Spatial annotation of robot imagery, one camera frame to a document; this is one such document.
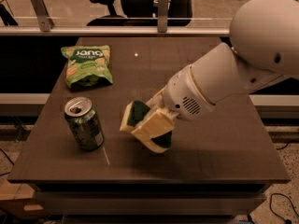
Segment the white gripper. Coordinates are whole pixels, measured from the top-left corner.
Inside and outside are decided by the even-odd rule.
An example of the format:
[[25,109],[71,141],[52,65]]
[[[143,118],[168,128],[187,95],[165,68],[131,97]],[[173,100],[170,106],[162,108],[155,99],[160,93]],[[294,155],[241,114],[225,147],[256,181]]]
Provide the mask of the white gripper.
[[155,106],[167,108],[150,110],[135,126],[131,134],[139,141],[149,141],[173,131],[176,117],[195,120],[216,108],[197,84],[191,65],[173,75],[164,89],[159,90],[146,105],[149,108]]

